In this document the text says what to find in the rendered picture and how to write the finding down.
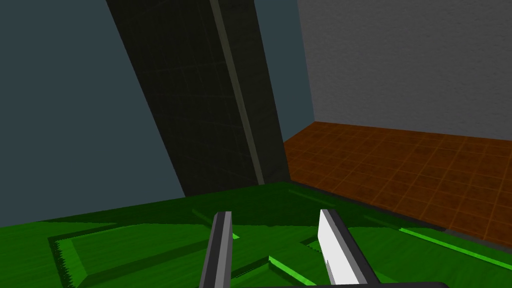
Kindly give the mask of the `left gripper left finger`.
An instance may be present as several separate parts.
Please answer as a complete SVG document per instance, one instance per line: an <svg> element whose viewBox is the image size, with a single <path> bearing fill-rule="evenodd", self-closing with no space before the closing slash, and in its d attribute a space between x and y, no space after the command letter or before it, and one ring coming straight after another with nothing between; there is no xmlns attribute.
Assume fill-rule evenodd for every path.
<svg viewBox="0 0 512 288"><path fill-rule="evenodd" d="M232 278L232 212L214 215L198 288L230 288Z"/></svg>

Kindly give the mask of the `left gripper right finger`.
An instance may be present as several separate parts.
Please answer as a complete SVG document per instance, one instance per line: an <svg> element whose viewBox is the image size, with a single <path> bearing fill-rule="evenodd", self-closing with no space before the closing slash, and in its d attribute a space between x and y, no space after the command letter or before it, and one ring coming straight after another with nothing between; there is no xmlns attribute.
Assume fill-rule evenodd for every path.
<svg viewBox="0 0 512 288"><path fill-rule="evenodd" d="M317 238L331 285L381 283L335 209L320 210Z"/></svg>

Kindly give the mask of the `green cabinet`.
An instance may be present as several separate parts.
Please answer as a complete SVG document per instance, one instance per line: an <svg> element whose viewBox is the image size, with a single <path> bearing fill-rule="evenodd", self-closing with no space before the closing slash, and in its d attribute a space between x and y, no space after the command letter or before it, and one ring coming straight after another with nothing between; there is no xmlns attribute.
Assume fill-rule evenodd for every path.
<svg viewBox="0 0 512 288"><path fill-rule="evenodd" d="M328 285L335 209L383 283L512 288L512 255L420 220L275 183L0 228L0 288L199 288L214 215L232 212L231 288Z"/></svg>

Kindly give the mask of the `dark door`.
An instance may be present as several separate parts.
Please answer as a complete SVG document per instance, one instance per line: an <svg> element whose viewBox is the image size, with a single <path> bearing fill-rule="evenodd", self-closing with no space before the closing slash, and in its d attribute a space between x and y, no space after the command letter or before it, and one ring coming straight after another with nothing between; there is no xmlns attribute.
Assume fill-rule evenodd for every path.
<svg viewBox="0 0 512 288"><path fill-rule="evenodd" d="M186 197L290 182L255 0L105 0Z"/></svg>

